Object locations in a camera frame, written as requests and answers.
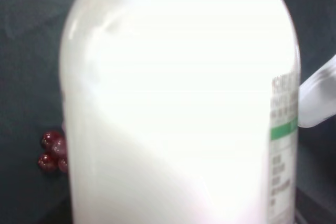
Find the slim white bottle black cap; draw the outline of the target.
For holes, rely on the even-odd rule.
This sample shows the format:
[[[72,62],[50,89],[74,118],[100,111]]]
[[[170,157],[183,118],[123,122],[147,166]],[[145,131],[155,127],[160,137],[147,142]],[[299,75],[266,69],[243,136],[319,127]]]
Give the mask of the slim white bottle black cap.
[[[335,57],[332,57],[299,89],[298,125],[314,127],[335,116]]]

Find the white milk bottle green label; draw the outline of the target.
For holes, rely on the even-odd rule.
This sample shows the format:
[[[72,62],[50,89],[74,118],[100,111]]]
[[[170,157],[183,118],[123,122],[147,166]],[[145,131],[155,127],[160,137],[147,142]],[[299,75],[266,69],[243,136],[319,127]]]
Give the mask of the white milk bottle green label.
[[[294,223],[299,77],[283,0],[75,0],[74,223]]]

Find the black tablecloth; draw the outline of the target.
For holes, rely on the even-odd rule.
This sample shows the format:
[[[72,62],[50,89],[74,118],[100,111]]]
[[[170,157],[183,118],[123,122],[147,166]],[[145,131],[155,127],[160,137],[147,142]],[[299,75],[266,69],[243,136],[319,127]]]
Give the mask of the black tablecloth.
[[[37,167],[40,137],[60,129],[58,52],[73,0],[1,0],[1,223],[71,223],[68,179]],[[335,55],[335,0],[285,0],[302,80]]]

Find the red artificial grape bunch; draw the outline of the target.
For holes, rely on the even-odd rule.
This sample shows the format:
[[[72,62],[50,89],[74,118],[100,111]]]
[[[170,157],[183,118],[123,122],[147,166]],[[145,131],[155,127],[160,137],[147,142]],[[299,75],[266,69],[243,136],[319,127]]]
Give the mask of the red artificial grape bunch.
[[[54,128],[43,133],[40,139],[43,152],[37,159],[37,165],[43,172],[68,173],[66,140],[64,124],[61,125],[61,128]]]

